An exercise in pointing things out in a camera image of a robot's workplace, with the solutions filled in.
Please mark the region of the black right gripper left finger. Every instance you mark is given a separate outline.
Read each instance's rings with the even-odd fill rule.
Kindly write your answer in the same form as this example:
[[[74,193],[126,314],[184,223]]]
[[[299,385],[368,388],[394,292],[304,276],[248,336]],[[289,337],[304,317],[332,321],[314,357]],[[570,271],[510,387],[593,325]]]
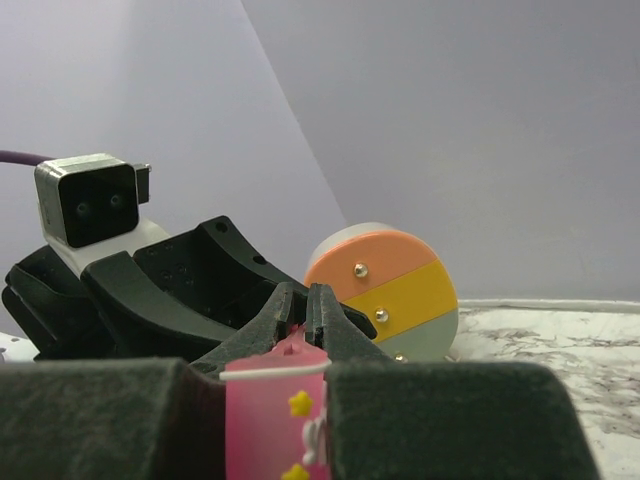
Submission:
[[[1,368],[4,479],[223,479],[226,390],[178,358]]]

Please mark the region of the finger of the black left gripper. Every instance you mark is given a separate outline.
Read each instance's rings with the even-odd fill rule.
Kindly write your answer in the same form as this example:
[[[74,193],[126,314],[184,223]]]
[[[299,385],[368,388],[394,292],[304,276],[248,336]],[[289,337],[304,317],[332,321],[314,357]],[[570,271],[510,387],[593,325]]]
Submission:
[[[160,290],[235,330],[258,314],[280,283],[293,286],[295,317],[306,313],[309,289],[266,260],[227,216],[141,248],[133,259]]]

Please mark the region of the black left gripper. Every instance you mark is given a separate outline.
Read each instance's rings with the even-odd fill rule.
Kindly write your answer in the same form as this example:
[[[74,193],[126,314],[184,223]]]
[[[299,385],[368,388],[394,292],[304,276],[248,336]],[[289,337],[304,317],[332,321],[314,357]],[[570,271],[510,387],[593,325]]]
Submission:
[[[191,362],[236,332],[160,289],[125,251],[89,264],[80,280],[49,246],[7,273],[2,303],[37,361],[113,359],[118,349],[126,358]]]

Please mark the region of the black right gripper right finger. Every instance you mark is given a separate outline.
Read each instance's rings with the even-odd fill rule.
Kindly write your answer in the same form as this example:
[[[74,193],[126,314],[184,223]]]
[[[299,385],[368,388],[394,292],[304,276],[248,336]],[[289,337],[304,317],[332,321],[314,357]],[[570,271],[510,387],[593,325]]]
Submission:
[[[331,364],[328,464],[335,479],[596,479],[569,394],[522,362],[401,363],[314,285],[307,337]]]

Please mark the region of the pink strap keyring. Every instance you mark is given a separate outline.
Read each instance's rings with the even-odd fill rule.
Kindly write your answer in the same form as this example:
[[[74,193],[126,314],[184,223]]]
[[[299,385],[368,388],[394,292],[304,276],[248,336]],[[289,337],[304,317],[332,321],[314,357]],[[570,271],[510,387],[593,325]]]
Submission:
[[[295,327],[270,351],[235,360],[219,375],[226,388],[226,477],[329,479],[328,354]]]

